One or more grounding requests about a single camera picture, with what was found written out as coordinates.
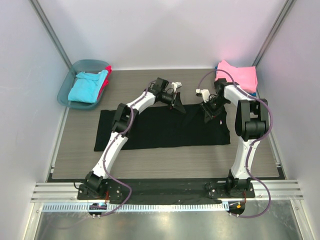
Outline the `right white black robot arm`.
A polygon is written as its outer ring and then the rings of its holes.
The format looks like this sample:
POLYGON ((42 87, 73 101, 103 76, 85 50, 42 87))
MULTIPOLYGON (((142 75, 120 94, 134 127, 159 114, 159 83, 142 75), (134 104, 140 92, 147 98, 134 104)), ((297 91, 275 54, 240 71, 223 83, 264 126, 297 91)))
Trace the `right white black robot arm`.
POLYGON ((217 198, 253 198, 252 177, 250 176, 254 155, 260 139, 269 130, 268 102, 255 99, 238 84, 219 78, 214 83, 215 93, 207 89, 196 89, 196 95, 203 101, 200 107, 204 121, 208 123, 222 112, 225 104, 236 106, 234 129, 238 136, 238 146, 234 163, 224 183, 208 183, 206 188, 212 199, 217 198))

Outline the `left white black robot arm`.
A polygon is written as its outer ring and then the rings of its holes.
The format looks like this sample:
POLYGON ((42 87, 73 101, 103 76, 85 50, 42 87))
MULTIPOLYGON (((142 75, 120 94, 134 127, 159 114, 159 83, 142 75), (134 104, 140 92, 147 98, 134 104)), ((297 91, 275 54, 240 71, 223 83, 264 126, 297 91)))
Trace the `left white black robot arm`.
POLYGON ((100 200, 106 195, 106 179, 115 179, 110 175, 111 168, 121 149, 127 143, 137 123, 139 115, 148 107, 157 102, 166 104, 169 109, 175 109, 185 113, 181 102, 181 82, 170 82, 163 78, 157 78, 150 82, 142 94, 129 103, 118 105, 111 128, 107 145, 93 169, 86 175, 84 183, 79 186, 80 194, 92 196, 100 200))

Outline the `black t shirt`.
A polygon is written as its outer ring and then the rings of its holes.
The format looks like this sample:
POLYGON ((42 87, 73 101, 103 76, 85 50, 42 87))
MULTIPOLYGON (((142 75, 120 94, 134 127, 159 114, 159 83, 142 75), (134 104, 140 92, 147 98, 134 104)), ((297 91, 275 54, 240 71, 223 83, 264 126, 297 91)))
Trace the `black t shirt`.
POLYGON ((230 144, 225 109, 214 119, 205 122, 200 105, 187 104, 184 108, 185 114, 170 111, 165 106, 144 110, 132 127, 133 133, 123 150, 230 144))

